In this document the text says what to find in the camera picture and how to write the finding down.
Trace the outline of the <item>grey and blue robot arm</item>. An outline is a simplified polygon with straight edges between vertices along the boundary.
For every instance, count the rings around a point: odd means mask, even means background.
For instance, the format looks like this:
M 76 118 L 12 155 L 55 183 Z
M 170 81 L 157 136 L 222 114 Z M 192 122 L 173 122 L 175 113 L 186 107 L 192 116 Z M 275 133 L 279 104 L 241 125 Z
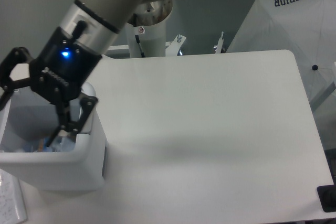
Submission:
M 159 0 L 74 0 L 38 57 L 15 47 L 1 62 L 1 107 L 14 91 L 30 87 L 56 108 L 58 126 L 46 145 L 79 134 L 98 99 L 81 88 L 136 8 Z

